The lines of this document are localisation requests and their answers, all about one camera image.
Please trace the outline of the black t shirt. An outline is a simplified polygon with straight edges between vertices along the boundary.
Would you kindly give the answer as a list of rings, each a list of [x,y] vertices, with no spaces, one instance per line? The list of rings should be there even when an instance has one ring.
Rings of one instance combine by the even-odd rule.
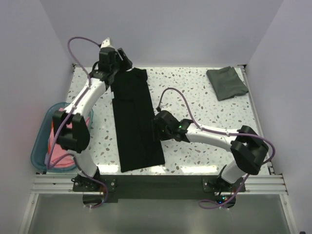
[[[163,165],[160,141],[153,138],[155,117],[147,71],[134,68],[117,74],[111,91],[121,172]]]

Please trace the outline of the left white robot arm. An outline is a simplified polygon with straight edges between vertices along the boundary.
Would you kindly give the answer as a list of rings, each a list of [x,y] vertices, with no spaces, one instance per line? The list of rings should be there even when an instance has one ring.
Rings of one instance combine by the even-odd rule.
[[[115,75],[132,68],[122,48],[102,47],[96,69],[87,72],[87,81],[76,98],[62,111],[55,111],[52,117],[54,140],[50,147],[52,155],[55,145],[59,145],[66,154],[60,159],[70,156],[80,174],[84,177],[84,186],[89,191],[96,191],[101,186],[101,179],[95,174],[97,165],[93,162],[89,151],[91,135],[86,120],[97,100],[113,84]]]

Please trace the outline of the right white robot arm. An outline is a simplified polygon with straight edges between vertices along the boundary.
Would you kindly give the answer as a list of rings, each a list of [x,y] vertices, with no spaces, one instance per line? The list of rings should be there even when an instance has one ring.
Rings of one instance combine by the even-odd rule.
[[[155,140],[203,143],[232,153],[234,160],[225,166],[217,179],[218,188],[224,192],[229,191],[244,175],[259,174],[269,151],[264,138],[246,125],[238,130],[209,127],[191,119],[179,121],[163,110],[152,120],[152,127]]]

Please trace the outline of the folded grey t shirt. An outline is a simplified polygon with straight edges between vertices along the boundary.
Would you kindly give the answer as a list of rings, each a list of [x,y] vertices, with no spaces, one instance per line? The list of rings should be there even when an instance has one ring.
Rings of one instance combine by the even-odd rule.
[[[249,92],[234,67],[207,70],[206,75],[218,101],[243,96]]]

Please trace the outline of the orange garment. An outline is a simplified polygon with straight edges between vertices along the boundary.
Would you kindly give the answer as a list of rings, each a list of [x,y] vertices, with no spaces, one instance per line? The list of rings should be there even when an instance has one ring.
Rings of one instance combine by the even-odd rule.
[[[54,126],[53,126],[53,122],[51,123],[51,131],[50,131],[50,135],[48,138],[48,153],[50,153],[51,151],[51,147],[54,141]]]

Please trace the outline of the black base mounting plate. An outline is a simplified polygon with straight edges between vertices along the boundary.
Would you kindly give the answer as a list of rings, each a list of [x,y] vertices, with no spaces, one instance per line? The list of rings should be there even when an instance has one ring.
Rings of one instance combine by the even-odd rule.
[[[222,193],[245,192],[243,178],[234,184],[217,175],[100,175],[100,184],[80,175],[72,178],[73,191],[83,193],[83,203],[117,203],[120,199],[220,200]]]

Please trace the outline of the pink t shirt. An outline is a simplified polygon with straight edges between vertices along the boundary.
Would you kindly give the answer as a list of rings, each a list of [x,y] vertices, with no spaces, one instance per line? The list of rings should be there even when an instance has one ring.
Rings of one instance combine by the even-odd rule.
[[[54,146],[54,150],[52,152],[52,156],[51,156],[51,164],[54,164],[61,156],[65,155],[66,153],[67,151],[62,149],[61,146],[56,143]],[[73,159],[70,156],[67,156],[63,158],[62,160],[60,160],[54,166],[54,169],[55,168],[65,169],[65,168],[70,168],[73,166],[75,166]]]

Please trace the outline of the teal plastic laundry basket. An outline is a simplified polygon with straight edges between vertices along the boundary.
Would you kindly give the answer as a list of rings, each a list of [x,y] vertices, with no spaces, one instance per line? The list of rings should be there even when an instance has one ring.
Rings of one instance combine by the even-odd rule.
[[[31,156],[30,156],[32,165],[40,171],[47,170],[44,160],[45,160],[45,156],[48,150],[48,138],[49,138],[50,131],[51,131],[52,115],[56,110],[62,110],[68,105],[69,104],[67,102],[60,102],[51,106],[48,109],[43,119],[42,125],[39,129],[39,133],[37,135],[37,138],[36,138],[36,141],[32,149]],[[53,173],[64,173],[64,172],[71,171],[75,168],[76,166],[65,168],[65,169],[52,168],[48,171],[53,172]]]

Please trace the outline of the lavender garment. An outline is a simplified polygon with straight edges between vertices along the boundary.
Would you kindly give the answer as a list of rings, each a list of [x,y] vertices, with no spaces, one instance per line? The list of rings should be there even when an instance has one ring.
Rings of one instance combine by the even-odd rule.
[[[51,167],[51,158],[49,157],[49,155],[46,155],[44,163],[45,163],[47,169],[49,169]]]

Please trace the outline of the aluminium frame rail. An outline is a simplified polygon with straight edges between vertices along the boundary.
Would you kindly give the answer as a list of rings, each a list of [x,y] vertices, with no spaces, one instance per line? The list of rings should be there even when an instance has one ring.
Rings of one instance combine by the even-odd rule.
[[[72,194],[73,175],[36,175],[32,194]],[[282,175],[251,175],[245,182],[249,195],[287,195],[288,191]]]

